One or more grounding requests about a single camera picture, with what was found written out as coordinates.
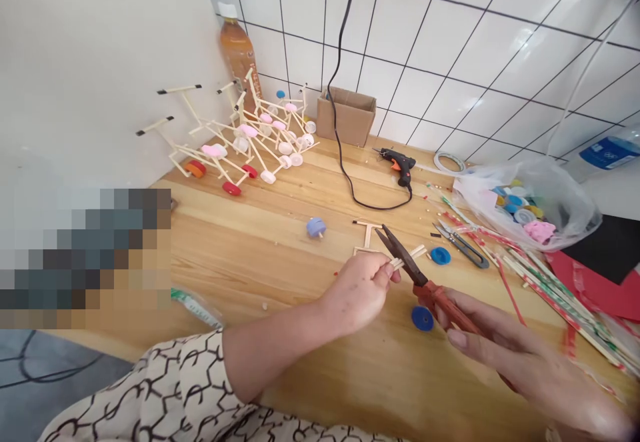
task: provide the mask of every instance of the white bottle cap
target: white bottle cap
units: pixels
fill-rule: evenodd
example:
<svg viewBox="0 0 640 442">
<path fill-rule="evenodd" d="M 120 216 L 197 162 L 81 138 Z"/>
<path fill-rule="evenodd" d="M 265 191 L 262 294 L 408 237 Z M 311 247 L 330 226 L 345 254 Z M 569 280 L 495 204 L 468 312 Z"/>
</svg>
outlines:
<svg viewBox="0 0 640 442">
<path fill-rule="evenodd" d="M 238 11 L 235 9 L 234 4 L 225 4 L 222 2 L 218 2 L 218 10 L 220 10 L 220 15 L 227 19 L 238 18 Z"/>
</svg>

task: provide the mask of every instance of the person's left hand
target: person's left hand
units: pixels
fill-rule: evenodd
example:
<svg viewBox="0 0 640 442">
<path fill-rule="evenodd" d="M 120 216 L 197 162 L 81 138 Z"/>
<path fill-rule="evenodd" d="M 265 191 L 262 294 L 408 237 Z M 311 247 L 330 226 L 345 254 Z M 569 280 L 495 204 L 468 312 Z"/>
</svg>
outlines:
<svg viewBox="0 0 640 442">
<path fill-rule="evenodd" d="M 336 337 L 366 327 L 378 316 L 391 282 L 400 282 L 382 253 L 359 253 L 340 269 L 332 286 L 317 301 Z"/>
</svg>

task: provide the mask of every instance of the white tile wall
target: white tile wall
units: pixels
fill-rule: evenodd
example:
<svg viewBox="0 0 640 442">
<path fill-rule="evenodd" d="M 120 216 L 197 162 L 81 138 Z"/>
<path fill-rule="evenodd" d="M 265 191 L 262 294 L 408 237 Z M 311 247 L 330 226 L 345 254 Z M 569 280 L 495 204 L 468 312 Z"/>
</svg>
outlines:
<svg viewBox="0 0 640 442">
<path fill-rule="evenodd" d="M 267 96 L 326 86 L 347 0 L 212 0 L 216 11 L 218 1 L 237 6 Z M 539 157 L 627 2 L 353 0 L 333 85 L 376 97 L 371 133 L 398 143 L 476 163 Z M 640 122 L 640 4 L 611 42 L 553 140 L 555 157 Z"/>
</svg>

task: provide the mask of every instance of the wooden tabletop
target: wooden tabletop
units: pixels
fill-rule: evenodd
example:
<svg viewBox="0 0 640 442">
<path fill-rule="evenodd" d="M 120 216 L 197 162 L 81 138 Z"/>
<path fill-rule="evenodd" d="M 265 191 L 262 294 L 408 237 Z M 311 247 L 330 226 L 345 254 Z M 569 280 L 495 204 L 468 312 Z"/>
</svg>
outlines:
<svg viewBox="0 0 640 442">
<path fill-rule="evenodd" d="M 304 154 L 301 167 L 281 170 L 273 185 L 248 181 L 240 197 L 226 194 L 212 175 L 185 178 L 174 170 L 154 184 L 170 188 L 179 202 L 171 222 L 171 276 L 165 282 L 198 292 L 227 324 L 265 317 L 314 300 L 330 286 L 354 246 L 363 244 L 365 228 L 352 223 L 360 219 L 388 225 L 409 249 L 444 246 L 453 257 L 450 265 L 419 260 L 430 279 L 514 312 L 494 266 L 480 270 L 448 241 L 430 236 L 432 222 L 445 208 L 424 200 L 435 195 L 426 182 L 450 187 L 452 178 L 416 168 L 410 204 L 392 211 L 366 209 L 351 199 L 336 143 L 320 140 Z M 389 206 L 406 199 L 390 164 L 371 150 L 392 146 L 433 166 L 432 154 L 375 137 L 366 148 L 345 145 L 344 165 L 361 201 Z M 326 223 L 324 239 L 307 236 L 311 217 Z M 375 234 L 371 244 L 384 251 Z M 168 253 L 156 255 L 155 262 L 168 266 Z M 522 288 L 515 274 L 507 276 L 528 326 L 560 350 L 562 319 L 532 290 Z M 131 274 L 116 278 L 126 279 L 122 287 L 133 280 Z M 370 326 L 304 357 L 265 392 L 262 402 L 323 425 L 348 423 L 414 441 L 540 440 L 545 420 L 494 372 L 456 352 L 439 327 L 423 333 L 413 326 L 411 287 L 403 273 L 403 282 L 390 290 L 382 314 Z M 112 292 L 130 300 L 126 291 Z M 55 333 L 134 361 L 155 343 L 207 331 L 179 304 L 153 310 L 154 303 L 125 302 L 115 317 L 101 300 L 100 310 L 93 312 L 97 319 L 87 322 L 90 328 Z M 580 336 L 577 356 L 635 405 L 636 384 Z"/>
</svg>

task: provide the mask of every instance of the red wheel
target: red wheel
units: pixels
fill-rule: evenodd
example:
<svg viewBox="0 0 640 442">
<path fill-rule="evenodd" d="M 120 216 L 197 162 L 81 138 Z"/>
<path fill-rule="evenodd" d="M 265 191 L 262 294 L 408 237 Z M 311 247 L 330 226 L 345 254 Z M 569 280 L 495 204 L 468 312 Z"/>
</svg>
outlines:
<svg viewBox="0 0 640 442">
<path fill-rule="evenodd" d="M 242 170 L 244 170 L 244 172 L 247 172 L 249 174 L 250 179 L 255 179 L 258 176 L 258 171 L 248 164 L 244 164 L 242 166 Z"/>
<path fill-rule="evenodd" d="M 190 161 L 188 164 L 186 164 L 185 170 L 187 172 L 191 172 L 192 176 L 194 176 L 196 179 L 204 177 L 204 175 L 207 173 L 207 168 L 204 166 L 204 164 L 198 161 Z"/>
<path fill-rule="evenodd" d="M 242 190 L 240 190 L 240 187 L 238 187 L 236 184 L 232 184 L 229 181 L 224 182 L 224 184 L 222 184 L 222 188 L 226 193 L 230 193 L 231 195 L 238 196 L 242 194 Z"/>
</svg>

